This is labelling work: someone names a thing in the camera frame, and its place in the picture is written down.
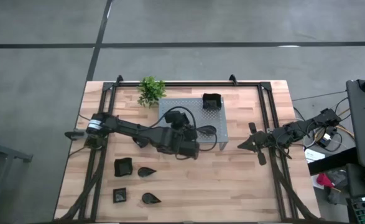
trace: metal plate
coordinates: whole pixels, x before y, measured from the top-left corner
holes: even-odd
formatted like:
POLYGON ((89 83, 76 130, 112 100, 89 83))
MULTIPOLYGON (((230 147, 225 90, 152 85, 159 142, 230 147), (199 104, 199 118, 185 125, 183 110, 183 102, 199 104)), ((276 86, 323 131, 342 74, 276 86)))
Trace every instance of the metal plate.
MULTIPOLYGON (((203 100, 201 98, 179 98, 179 99, 160 99, 159 100, 159 118, 170 108, 174 106, 184 106, 188 108, 195 116, 196 126, 199 128, 204 125, 212 125, 217 129, 218 142, 228 142, 228 131, 226 129, 226 115, 224 108, 224 99, 221 99, 222 108, 218 110, 204 110, 203 100)), ((192 117, 184 109, 175 109, 187 114, 190 124, 193 125, 192 117)), ((170 127, 163 119, 159 126, 170 127)), ((199 143, 213 143, 214 136, 207 136, 198 133, 197 141, 199 143)))

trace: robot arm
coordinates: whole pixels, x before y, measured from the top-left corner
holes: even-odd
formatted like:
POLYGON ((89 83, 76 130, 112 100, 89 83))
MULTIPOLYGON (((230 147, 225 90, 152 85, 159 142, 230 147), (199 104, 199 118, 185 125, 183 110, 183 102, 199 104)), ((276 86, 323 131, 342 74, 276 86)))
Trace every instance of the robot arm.
POLYGON ((187 139, 180 130, 166 127, 150 128, 120 120, 118 116, 107 113, 94 114, 86 132, 86 145, 93 149, 101 147, 108 134, 119 133, 136 139, 146 139, 158 152, 165 154, 179 154, 197 159, 199 153, 199 144, 187 139))
POLYGON ((258 153, 259 162, 261 165, 266 164, 265 156, 261 149, 265 147, 275 147, 280 149, 289 159, 291 157, 282 149, 287 149, 293 142, 299 141, 308 135, 310 131, 328 126, 336 126, 340 123, 341 118, 332 109, 325 109, 314 118, 306 121, 296 121, 285 124, 280 128, 275 128, 270 133, 257 131, 255 124, 250 123, 249 127, 251 135, 249 139, 238 145, 240 149, 247 149, 258 153))

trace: gray floor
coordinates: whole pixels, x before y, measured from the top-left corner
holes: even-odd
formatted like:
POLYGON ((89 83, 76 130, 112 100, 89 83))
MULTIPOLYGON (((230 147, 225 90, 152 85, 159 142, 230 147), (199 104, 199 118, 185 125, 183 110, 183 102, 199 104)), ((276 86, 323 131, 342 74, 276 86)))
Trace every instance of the gray floor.
MULTIPOLYGON (((0 1, 0 44, 93 43, 106 0, 0 1)), ((104 42, 365 41, 365 0, 114 0, 104 42)), ((92 49, 0 49, 0 143, 34 154, 16 162, 0 223, 51 220, 92 49)), ((102 49, 94 80, 287 80, 292 99, 365 79, 365 47, 102 49)), ((294 101, 306 117, 345 93, 294 101)), ((347 108, 342 104, 340 109, 347 108)), ((349 119, 343 124, 352 130, 349 119)), ((354 143, 344 135, 343 144, 354 143)), ((316 191, 321 215, 346 208, 316 191)))

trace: green plant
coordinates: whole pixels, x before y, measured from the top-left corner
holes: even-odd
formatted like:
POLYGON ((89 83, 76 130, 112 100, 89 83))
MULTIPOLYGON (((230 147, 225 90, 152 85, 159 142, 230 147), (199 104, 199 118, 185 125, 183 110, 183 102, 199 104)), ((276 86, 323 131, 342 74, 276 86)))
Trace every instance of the green plant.
POLYGON ((145 77, 138 86, 138 92, 141 93, 138 103, 142 106, 159 104, 159 99, 164 97, 165 83, 155 81, 154 77, 145 77))

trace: black triangular object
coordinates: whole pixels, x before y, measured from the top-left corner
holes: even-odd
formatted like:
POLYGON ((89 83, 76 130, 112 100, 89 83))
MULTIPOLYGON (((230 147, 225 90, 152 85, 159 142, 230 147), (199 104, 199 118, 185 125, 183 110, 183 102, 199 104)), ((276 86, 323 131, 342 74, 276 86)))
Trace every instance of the black triangular object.
POLYGON ((148 205, 162 202, 155 195, 152 195, 151 193, 144 193, 142 196, 142 201, 148 205))
POLYGON ((141 167, 138 170, 138 176, 147 177, 147 176, 153 174, 154 172, 156 172, 156 170, 153 170, 153 169, 148 168, 148 167, 141 167))

